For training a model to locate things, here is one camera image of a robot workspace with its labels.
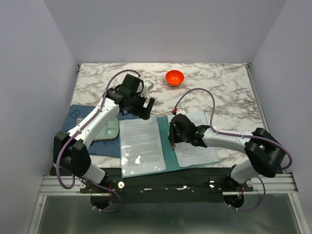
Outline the metal folder clip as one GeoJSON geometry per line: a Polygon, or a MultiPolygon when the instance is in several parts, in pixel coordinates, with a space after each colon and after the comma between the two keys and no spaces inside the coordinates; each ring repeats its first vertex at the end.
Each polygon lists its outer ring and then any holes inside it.
{"type": "Polygon", "coordinates": [[[174,150],[175,149],[175,142],[174,142],[174,135],[173,135],[173,133],[169,133],[168,140],[169,140],[171,149],[174,150]]]}

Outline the teal file folder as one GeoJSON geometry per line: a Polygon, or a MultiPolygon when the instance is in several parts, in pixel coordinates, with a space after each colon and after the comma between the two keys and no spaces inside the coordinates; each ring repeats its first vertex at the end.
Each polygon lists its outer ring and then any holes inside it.
{"type": "Polygon", "coordinates": [[[182,170],[182,169],[187,169],[187,168],[194,168],[194,166],[186,167],[186,168],[179,167],[176,154],[171,149],[171,146],[168,140],[168,135],[169,135],[169,121],[173,118],[173,116],[164,116],[164,117],[155,117],[155,118],[157,119],[157,123],[159,127],[161,146],[162,146],[164,161],[166,164],[166,170],[163,171],[162,173],[172,172],[172,171],[177,171],[177,170],[182,170]]]}

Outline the printed paper sheet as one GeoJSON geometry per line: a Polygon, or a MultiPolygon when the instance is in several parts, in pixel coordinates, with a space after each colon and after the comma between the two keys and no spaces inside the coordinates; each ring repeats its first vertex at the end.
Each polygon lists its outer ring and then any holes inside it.
{"type": "Polygon", "coordinates": [[[166,170],[160,132],[155,117],[119,122],[121,174],[123,178],[166,170]]]}

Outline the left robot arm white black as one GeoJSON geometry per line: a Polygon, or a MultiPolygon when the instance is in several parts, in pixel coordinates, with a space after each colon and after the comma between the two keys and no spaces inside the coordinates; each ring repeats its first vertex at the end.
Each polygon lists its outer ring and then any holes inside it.
{"type": "Polygon", "coordinates": [[[155,99],[147,96],[153,87],[152,82],[131,74],[126,74],[117,87],[107,86],[97,106],[82,122],[66,133],[60,131],[55,135],[53,162],[57,177],[60,169],[65,169],[73,177],[90,181],[96,192],[104,192],[108,187],[106,172],[92,163],[88,149],[108,121],[123,111],[148,120],[155,99]]]}

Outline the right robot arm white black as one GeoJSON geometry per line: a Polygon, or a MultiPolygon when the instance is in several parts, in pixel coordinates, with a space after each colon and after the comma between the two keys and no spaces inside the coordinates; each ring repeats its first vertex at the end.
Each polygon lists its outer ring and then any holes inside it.
{"type": "Polygon", "coordinates": [[[235,191],[247,180],[264,176],[274,178],[284,160],[286,149],[263,128],[250,134],[222,133],[212,126],[195,126],[186,115],[178,114],[169,121],[168,140],[172,147],[186,142],[195,147],[218,147],[245,153],[248,159],[231,167],[224,179],[225,187],[235,191]]]}

